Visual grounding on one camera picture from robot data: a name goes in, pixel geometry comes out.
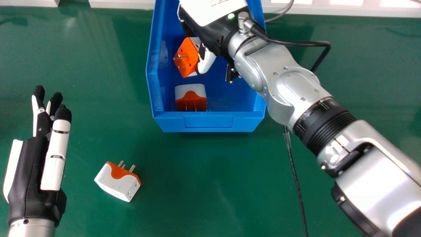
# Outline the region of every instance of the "black and white robotic hand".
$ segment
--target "black and white robotic hand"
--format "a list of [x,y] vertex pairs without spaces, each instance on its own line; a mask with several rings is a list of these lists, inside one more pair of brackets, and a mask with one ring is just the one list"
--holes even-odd
[[421,236],[421,168],[334,100],[314,74],[318,64],[301,67],[286,48],[294,44],[267,36],[245,0],[180,0],[177,13],[187,36],[227,60],[226,80],[241,76],[317,156],[335,179],[334,201],[364,236]]
[[53,237],[66,209],[60,188],[72,114],[56,92],[47,107],[42,86],[32,95],[33,137],[13,140],[3,194],[9,237]]

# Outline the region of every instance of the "blue container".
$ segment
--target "blue container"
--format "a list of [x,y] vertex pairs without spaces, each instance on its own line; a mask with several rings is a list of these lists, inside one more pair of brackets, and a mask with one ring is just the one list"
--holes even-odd
[[[248,0],[255,20],[264,25],[260,0]],[[218,57],[204,76],[182,78],[173,62],[185,38],[177,17],[178,0],[156,0],[146,78],[152,116],[164,132],[252,132],[263,120],[266,103],[243,79],[225,82],[227,62]],[[174,88],[201,83],[208,98],[206,112],[177,112]]]

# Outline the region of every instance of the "cable connector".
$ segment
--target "cable connector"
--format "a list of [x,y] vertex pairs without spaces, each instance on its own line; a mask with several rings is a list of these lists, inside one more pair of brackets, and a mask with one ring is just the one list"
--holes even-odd
[[133,173],[135,165],[132,165],[129,170],[125,170],[125,167],[124,161],[118,165],[107,162],[94,181],[102,190],[112,196],[130,202],[142,183],[139,177]]

